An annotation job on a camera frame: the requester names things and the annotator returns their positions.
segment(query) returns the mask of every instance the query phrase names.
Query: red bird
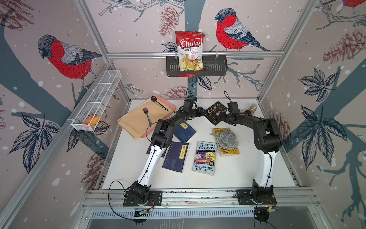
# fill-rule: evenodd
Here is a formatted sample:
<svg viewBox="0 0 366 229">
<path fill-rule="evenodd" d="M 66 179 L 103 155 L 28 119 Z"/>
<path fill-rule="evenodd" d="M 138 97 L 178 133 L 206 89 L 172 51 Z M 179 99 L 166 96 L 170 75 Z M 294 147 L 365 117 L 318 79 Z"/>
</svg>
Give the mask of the red bird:
<svg viewBox="0 0 366 229">
<path fill-rule="evenodd" d="M 68 45 L 48 34 L 38 41 L 38 49 L 41 57 L 47 57 L 61 74 L 71 79 L 83 80 L 79 92 L 83 88 L 87 89 L 84 86 L 84 77 L 92 70 L 95 59 L 102 56 L 77 45 Z"/>
<path fill-rule="evenodd" d="M 361 3 L 366 2 L 366 0 L 330 0 L 328 2 L 325 2 L 324 5 L 327 5 L 327 4 L 329 4 L 331 2 L 334 2 L 334 1 L 341 1 L 343 3 L 342 9 L 340 9 L 340 11 L 337 14 L 340 14 L 341 10 L 343 10 L 343 8 L 345 6 L 352 7 L 353 14 L 357 14 L 358 12 L 355 12 L 355 7 L 358 6 Z"/>
<path fill-rule="evenodd" d="M 252 34 L 248 27 L 243 25 L 239 18 L 236 17 L 236 12 L 232 8 L 220 10 L 215 20 L 217 20 L 216 37 L 217 40 L 227 49 L 237 49 L 240 51 L 243 47 L 258 47 L 263 51 L 269 51 L 262 47 Z"/>
</svg>

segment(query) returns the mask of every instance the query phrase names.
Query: book cover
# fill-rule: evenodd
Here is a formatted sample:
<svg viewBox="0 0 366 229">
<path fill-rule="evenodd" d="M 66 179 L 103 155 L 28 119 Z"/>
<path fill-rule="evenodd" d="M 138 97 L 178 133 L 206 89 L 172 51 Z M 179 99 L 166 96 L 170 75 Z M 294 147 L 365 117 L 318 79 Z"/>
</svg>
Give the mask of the book cover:
<svg viewBox="0 0 366 229">
<path fill-rule="evenodd" d="M 199 141 L 192 170 L 213 175 L 215 173 L 216 143 Z"/>
<path fill-rule="evenodd" d="M 220 134 L 223 131 L 223 129 L 230 130 L 230 128 L 218 128 L 218 129 L 213 129 L 213 132 Z M 237 155 L 237 154 L 239 154 L 239 150 L 238 150 L 237 147 L 234 148 L 234 149 L 226 149 L 224 147 L 221 147 L 217 138 L 218 137 L 215 136 L 216 143 L 218 144 L 218 146 L 220 148 L 220 153 L 221 153 L 222 156 L 224 156 L 224 155 Z"/>
<path fill-rule="evenodd" d="M 152 143 L 150 143 L 150 146 L 149 146 L 149 148 L 148 148 L 148 150 L 147 150 L 147 152 L 146 152 L 146 154 L 150 154 L 150 151 L 151 151 L 151 145 L 152 145 Z M 165 151 L 164 151 L 164 153 L 161 155 L 161 157 L 163 158 L 163 157 L 165 157 L 165 153 L 167 152 L 167 149 L 165 149 Z"/>
<path fill-rule="evenodd" d="M 193 129 L 190 125 L 188 125 L 186 122 L 180 124 L 177 126 L 177 128 L 174 131 L 174 136 L 183 143 L 186 143 L 188 140 L 190 140 L 193 135 L 196 134 L 195 129 Z"/>
<path fill-rule="evenodd" d="M 189 143 L 172 141 L 162 167 L 181 173 L 188 152 L 188 146 Z"/>
<path fill-rule="evenodd" d="M 205 117 L 208 121 L 210 121 L 214 126 L 216 126 L 219 120 L 219 113 L 227 111 L 227 107 L 222 105 L 219 101 L 213 104 L 210 108 L 208 108 L 205 112 Z"/>
</svg>

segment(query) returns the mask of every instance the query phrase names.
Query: potato chips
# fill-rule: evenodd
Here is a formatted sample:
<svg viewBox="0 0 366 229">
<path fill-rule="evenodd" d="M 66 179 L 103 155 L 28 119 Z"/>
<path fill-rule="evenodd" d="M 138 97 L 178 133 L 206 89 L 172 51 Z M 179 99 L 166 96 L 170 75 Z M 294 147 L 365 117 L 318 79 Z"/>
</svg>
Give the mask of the potato chips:
<svg viewBox="0 0 366 229">
<path fill-rule="evenodd" d="M 197 32 L 175 32 L 177 37 L 179 68 L 181 71 L 200 71 L 202 64 L 202 43 L 205 35 Z"/>
</svg>

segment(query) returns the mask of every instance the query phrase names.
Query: gray cloth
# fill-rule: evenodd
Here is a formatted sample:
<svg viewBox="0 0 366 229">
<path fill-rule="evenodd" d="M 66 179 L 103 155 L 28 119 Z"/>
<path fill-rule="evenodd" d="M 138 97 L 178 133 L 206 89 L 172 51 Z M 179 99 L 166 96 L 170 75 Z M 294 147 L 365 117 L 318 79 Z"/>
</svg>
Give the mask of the gray cloth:
<svg viewBox="0 0 366 229">
<path fill-rule="evenodd" d="M 236 136 L 228 129 L 223 129 L 223 131 L 218 133 L 212 133 L 211 135 L 215 136 L 217 142 L 220 147 L 225 149 L 234 149 L 238 146 L 238 142 L 235 140 Z"/>
</svg>

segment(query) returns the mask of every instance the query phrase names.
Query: white table surface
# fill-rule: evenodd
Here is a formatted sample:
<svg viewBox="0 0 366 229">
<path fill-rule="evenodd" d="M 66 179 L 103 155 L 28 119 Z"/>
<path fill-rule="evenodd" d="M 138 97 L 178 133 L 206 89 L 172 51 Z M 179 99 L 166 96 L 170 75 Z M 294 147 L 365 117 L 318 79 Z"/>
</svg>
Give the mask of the white table surface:
<svg viewBox="0 0 366 229">
<path fill-rule="evenodd" d="M 183 100 L 168 101 L 177 106 L 177 108 L 183 105 Z M 199 99 L 197 106 L 207 109 L 217 101 L 225 106 L 229 102 L 228 99 Z M 255 99 L 235 99 L 234 101 L 238 102 L 241 112 L 248 109 L 252 103 L 257 103 Z M 129 111 L 132 111 L 143 102 L 144 100 L 133 100 Z M 254 115 L 264 117 L 259 108 Z M 188 141 L 189 149 L 183 172 L 178 173 L 162 168 L 164 158 L 161 158 L 158 168 L 156 168 L 153 175 L 151 188 L 243 188 L 252 186 L 252 180 L 257 169 L 258 153 L 262 153 L 254 145 L 252 129 L 243 125 L 232 126 L 225 122 L 220 122 L 214 127 L 205 117 L 194 118 L 187 121 L 187 123 L 197 133 Z M 218 152 L 215 158 L 215 174 L 213 176 L 193 172 L 192 166 L 197 141 L 215 142 L 214 136 L 210 135 L 212 129 L 226 127 L 230 127 L 236 134 L 240 154 L 221 157 Z M 146 151 L 149 145 L 150 142 L 146 138 L 135 141 L 123 129 L 102 188 L 108 189 L 114 180 L 120 181 L 125 188 L 136 181 L 147 161 L 148 154 L 146 154 Z M 272 179 L 274 187 L 295 186 L 280 152 L 278 152 L 273 163 Z M 115 182 L 111 189 L 122 189 L 122 187 Z"/>
</svg>

